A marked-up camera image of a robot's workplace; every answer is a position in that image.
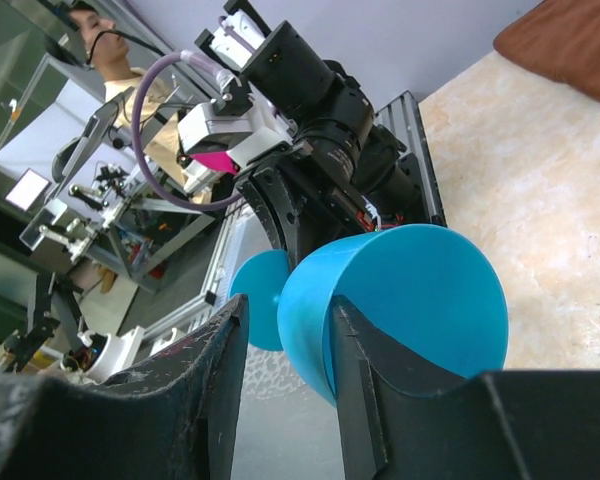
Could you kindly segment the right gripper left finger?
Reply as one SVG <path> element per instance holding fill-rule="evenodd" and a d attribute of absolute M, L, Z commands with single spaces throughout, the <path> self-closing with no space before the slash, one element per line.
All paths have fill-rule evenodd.
<path fill-rule="evenodd" d="M 227 479 L 247 298 L 100 385 L 0 374 L 0 479 Z"/>

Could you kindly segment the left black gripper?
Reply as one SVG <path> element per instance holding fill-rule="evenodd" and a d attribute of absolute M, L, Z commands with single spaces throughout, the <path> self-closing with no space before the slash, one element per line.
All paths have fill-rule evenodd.
<path fill-rule="evenodd" d="M 410 222 L 410 173 L 402 149 L 366 149 L 351 177 L 325 154 L 275 149 L 236 178 L 274 249 L 294 270 L 302 240 L 336 240 Z"/>

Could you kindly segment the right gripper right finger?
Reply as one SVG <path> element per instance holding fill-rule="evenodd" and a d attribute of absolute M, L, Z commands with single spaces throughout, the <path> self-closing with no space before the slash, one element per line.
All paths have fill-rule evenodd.
<path fill-rule="evenodd" d="M 600 370 L 462 379 L 331 307 L 336 409 L 349 479 L 600 479 Z"/>

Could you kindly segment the blue wine glass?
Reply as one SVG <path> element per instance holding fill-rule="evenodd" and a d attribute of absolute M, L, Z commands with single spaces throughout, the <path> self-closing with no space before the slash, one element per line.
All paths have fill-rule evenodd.
<path fill-rule="evenodd" d="M 342 238 L 296 267 L 284 250 L 263 251 L 237 270 L 230 292 L 248 298 L 250 343 L 285 352 L 329 403 L 336 386 L 328 323 L 338 295 L 399 344 L 462 378 L 505 364 L 500 279 L 485 254 L 449 228 L 412 224 Z"/>

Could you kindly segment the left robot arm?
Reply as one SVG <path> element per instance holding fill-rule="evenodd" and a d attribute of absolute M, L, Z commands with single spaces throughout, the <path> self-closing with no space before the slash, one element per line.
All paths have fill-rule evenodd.
<path fill-rule="evenodd" d="M 197 39 L 219 93 L 181 121 L 181 140 L 191 155 L 227 155 L 237 192 L 291 266 L 344 237 L 445 224 L 412 94 L 399 98 L 398 136 L 359 82 L 290 23 L 268 26 L 247 1 L 224 9 Z"/>

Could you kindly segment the person in background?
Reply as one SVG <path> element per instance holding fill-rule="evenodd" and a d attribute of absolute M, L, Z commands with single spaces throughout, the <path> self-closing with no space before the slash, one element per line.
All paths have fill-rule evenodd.
<path fill-rule="evenodd" d="M 73 2 L 68 13 L 79 27 L 85 51 L 91 56 L 91 65 L 103 78 L 105 99 L 109 101 L 128 89 L 135 90 L 146 71 L 130 65 L 129 46 L 126 40 L 115 32 L 115 22 L 102 17 L 93 6 L 84 1 Z M 144 148 L 144 152 L 174 182 L 183 186 L 187 175 L 178 164 L 181 153 L 178 114 L 163 107 L 171 93 L 172 88 L 157 78 L 145 94 L 141 120 L 145 122 L 154 113 L 159 113 L 166 119 L 166 123 Z"/>

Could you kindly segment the brown folded cloth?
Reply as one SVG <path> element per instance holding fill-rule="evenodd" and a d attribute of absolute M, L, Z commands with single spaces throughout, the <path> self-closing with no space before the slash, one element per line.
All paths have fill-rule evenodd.
<path fill-rule="evenodd" d="M 502 30 L 493 48 L 600 102 L 600 1 L 542 1 Z"/>

